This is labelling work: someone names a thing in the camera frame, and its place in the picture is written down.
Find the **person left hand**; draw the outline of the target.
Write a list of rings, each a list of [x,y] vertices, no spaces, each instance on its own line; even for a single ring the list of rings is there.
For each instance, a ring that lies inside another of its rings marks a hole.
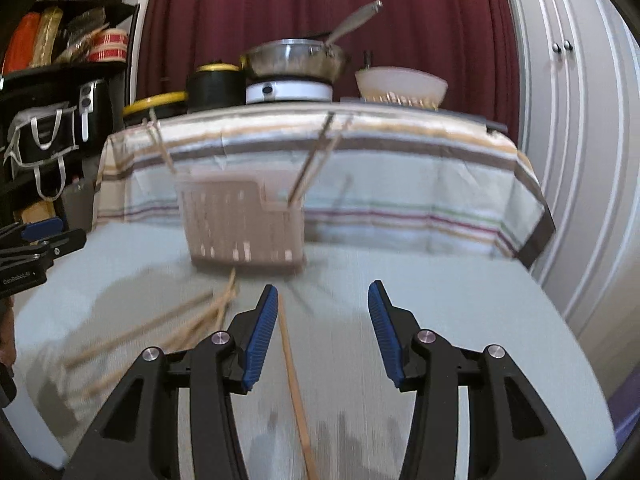
[[[14,365],[16,360],[15,326],[14,326],[14,298],[3,298],[1,305],[4,311],[0,324],[0,360],[7,368]]]

